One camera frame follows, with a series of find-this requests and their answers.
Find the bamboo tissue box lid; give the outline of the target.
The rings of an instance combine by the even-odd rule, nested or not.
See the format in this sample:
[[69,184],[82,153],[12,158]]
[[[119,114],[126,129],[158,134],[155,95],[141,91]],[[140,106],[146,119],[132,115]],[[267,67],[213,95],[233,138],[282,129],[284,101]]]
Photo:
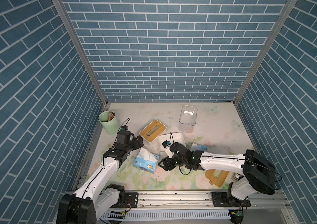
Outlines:
[[153,142],[158,136],[165,132],[167,127],[155,119],[148,124],[143,130],[140,131],[140,136],[147,142]]

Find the white tissue box base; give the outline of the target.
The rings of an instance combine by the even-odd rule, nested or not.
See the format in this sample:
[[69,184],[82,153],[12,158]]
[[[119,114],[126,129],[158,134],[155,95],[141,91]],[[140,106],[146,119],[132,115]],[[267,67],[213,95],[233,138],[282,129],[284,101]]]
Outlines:
[[162,148],[162,143],[164,141],[170,141],[170,143],[180,143],[183,146],[186,145],[184,136],[182,133],[173,133],[173,134],[165,134],[165,135],[160,135],[157,139],[157,143],[158,143],[158,151],[159,151],[159,155],[160,156],[167,156],[167,154],[164,152],[163,148]]

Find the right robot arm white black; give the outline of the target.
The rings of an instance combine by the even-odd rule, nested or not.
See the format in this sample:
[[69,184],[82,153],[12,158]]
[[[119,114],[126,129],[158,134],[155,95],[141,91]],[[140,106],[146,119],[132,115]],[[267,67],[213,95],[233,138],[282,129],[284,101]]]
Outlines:
[[181,143],[162,143],[167,157],[159,163],[165,171],[185,167],[189,170],[221,170],[241,175],[229,184],[226,193],[213,193],[214,207],[250,206],[248,197],[256,192],[275,194],[275,178],[278,174],[273,163],[256,151],[248,149],[244,154],[220,155],[202,150],[191,151]]

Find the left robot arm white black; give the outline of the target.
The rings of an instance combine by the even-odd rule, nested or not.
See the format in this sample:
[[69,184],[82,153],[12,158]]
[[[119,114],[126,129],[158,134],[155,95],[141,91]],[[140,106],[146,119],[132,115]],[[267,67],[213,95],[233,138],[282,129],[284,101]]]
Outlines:
[[109,179],[119,170],[131,151],[144,146],[143,138],[120,129],[113,146],[103,154],[103,160],[93,175],[73,194],[65,194],[59,202],[57,224],[95,224],[113,205],[125,201],[125,188]]

